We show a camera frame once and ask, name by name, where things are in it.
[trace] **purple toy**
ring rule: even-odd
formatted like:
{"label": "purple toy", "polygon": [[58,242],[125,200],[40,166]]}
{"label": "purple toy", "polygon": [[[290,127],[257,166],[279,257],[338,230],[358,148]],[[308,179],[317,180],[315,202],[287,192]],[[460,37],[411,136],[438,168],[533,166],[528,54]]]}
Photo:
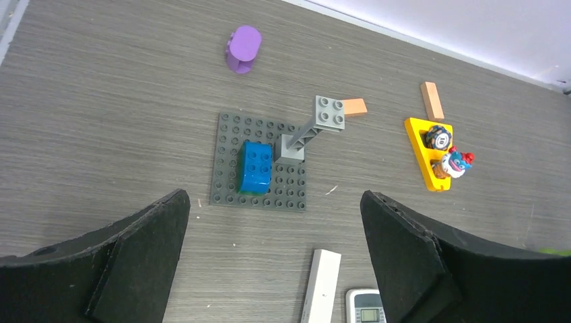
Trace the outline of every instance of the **purple toy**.
{"label": "purple toy", "polygon": [[248,73],[262,44],[262,34],[252,26],[240,26],[230,36],[226,47],[226,64],[236,73]]}

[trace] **yellow tray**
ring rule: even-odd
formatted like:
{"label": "yellow tray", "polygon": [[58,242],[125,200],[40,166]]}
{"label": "yellow tray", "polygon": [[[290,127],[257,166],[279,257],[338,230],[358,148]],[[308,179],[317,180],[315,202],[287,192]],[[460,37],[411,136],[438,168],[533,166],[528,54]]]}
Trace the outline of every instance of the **yellow tray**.
{"label": "yellow tray", "polygon": [[[448,177],[446,179],[436,178],[434,171],[432,171],[432,163],[439,161],[447,151],[429,149],[424,145],[424,134],[427,133],[433,126],[442,126],[450,132],[452,139],[454,139],[454,134],[452,133],[452,126],[449,124],[443,124],[434,121],[408,118],[405,120],[405,128],[407,129],[407,134],[411,141],[412,149],[416,155],[416,160],[418,161],[418,166],[422,172],[422,177],[424,178],[424,183],[426,188],[433,192],[442,192],[450,189],[452,180]],[[453,141],[450,140],[450,147],[452,147]]]}

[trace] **orange wooden block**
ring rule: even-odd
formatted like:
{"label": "orange wooden block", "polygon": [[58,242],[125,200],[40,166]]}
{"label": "orange wooden block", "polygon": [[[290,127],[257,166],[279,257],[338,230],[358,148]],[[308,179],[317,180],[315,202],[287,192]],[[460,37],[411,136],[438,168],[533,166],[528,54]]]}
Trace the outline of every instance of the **orange wooden block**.
{"label": "orange wooden block", "polygon": [[435,122],[441,122],[444,120],[444,111],[442,111],[442,105],[440,104],[436,84],[432,82],[424,82],[420,85],[420,90],[422,91],[422,99],[424,100],[428,120]]}
{"label": "orange wooden block", "polygon": [[348,99],[342,100],[342,102],[345,108],[345,116],[362,116],[367,113],[367,107],[363,99]]}

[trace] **gray desk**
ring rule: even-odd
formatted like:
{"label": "gray desk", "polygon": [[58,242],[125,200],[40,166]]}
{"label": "gray desk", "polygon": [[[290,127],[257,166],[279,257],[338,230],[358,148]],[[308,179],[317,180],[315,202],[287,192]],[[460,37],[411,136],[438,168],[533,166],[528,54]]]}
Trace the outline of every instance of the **gray desk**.
{"label": "gray desk", "polygon": [[[240,24],[264,36],[248,75],[223,56]],[[446,193],[425,189],[403,126],[426,115],[423,81],[475,154]],[[218,112],[302,123],[316,94],[363,97],[369,113],[308,146],[309,212],[208,205]],[[298,322],[314,248],[343,255],[333,322],[344,322],[345,292],[375,286],[368,189],[489,240],[571,246],[569,98],[281,1],[32,1],[0,100],[1,255],[189,192],[165,322]]]}

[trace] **blue duplo block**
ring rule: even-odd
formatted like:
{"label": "blue duplo block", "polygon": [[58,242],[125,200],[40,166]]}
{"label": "blue duplo block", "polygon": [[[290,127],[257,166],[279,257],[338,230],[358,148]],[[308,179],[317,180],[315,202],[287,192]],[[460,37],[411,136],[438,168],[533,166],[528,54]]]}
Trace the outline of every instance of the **blue duplo block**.
{"label": "blue duplo block", "polygon": [[241,194],[266,194],[271,181],[271,146],[265,143],[244,142],[240,149]]}

